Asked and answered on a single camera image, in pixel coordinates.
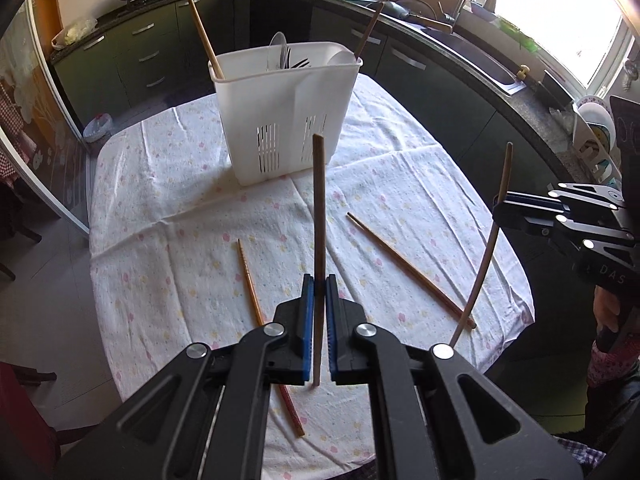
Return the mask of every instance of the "robotic hand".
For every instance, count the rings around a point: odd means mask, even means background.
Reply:
[[[270,386],[309,377],[313,287],[306,274],[300,298],[236,345],[189,345],[66,453],[54,478],[260,478]],[[381,480],[582,478],[574,459],[450,346],[403,345],[338,296],[334,275],[326,318],[332,381],[369,386]]]
[[[548,238],[574,264],[583,279],[615,294],[620,301],[618,325],[605,325],[596,345],[616,349],[629,334],[640,333],[640,246],[622,194],[607,186],[558,184],[548,197],[510,191],[494,206],[503,228]]]

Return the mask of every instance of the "person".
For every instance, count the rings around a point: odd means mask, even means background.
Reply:
[[[620,300],[608,290],[596,287],[593,314],[598,330],[618,332]],[[590,473],[606,456],[640,403],[640,335],[631,334],[615,350],[603,353],[595,342],[587,370],[587,405],[584,429],[558,438]]]

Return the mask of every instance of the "table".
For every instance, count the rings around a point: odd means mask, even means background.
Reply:
[[[413,346],[448,342],[456,320],[347,217],[390,240],[464,306],[491,215],[444,149],[386,91],[359,75],[326,170],[327,272],[370,322]],[[236,343],[255,327],[236,249],[242,238],[267,319],[313,269],[312,172],[242,188],[215,95],[114,136],[97,162],[91,277],[104,349],[123,399],[189,343]],[[534,320],[525,273],[500,234],[456,349],[484,372]],[[306,436],[271,396],[263,479],[329,478],[372,459],[366,386],[291,387]]]

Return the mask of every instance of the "metal screw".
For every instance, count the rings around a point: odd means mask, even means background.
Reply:
[[[191,359],[201,359],[207,355],[207,347],[202,343],[194,343],[187,346],[187,357]]]
[[[371,323],[361,323],[356,327],[356,332],[363,337],[372,337],[376,335],[378,329]]]
[[[271,337],[284,334],[284,327],[280,323],[269,323],[264,326],[264,333]]]
[[[433,355],[438,359],[451,359],[453,357],[453,348],[444,343],[440,343],[433,347]]]

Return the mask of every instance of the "kitchen counter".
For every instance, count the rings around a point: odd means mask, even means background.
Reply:
[[[139,14],[176,1],[179,0],[153,0],[148,4],[143,4],[133,9],[127,9],[127,6],[119,7],[101,16],[98,19],[96,29],[90,35],[63,50],[54,52],[49,61],[55,65],[71,52],[99,37],[110,28]],[[340,0],[313,1],[317,7],[359,23],[367,23],[372,15],[372,10]],[[484,98],[520,132],[538,152],[559,181],[592,182],[590,174],[584,169],[571,145],[570,137],[554,121],[548,108],[536,99],[532,89],[523,89],[512,96],[505,94],[463,59],[431,41],[430,38],[418,30],[406,26],[398,22],[398,20],[381,15],[379,23],[376,24],[376,31],[424,53]]]

